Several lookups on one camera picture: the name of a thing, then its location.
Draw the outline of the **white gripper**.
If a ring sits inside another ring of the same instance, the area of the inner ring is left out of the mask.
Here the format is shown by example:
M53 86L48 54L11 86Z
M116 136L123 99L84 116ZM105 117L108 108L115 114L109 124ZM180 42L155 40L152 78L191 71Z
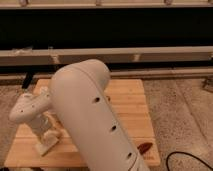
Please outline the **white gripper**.
M55 134L59 137L61 135L61 132L53 125L51 119L44 114L35 116L31 121L27 122L27 125L36 135L37 139L49 133Z

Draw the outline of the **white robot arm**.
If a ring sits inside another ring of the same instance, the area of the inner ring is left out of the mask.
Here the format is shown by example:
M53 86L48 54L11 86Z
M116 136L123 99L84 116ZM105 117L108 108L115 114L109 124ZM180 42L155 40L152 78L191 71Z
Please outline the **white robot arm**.
M43 113L52 109L90 171L150 171L104 94L109 80L100 60L69 64L52 76L48 91L21 95L9 119L45 130Z

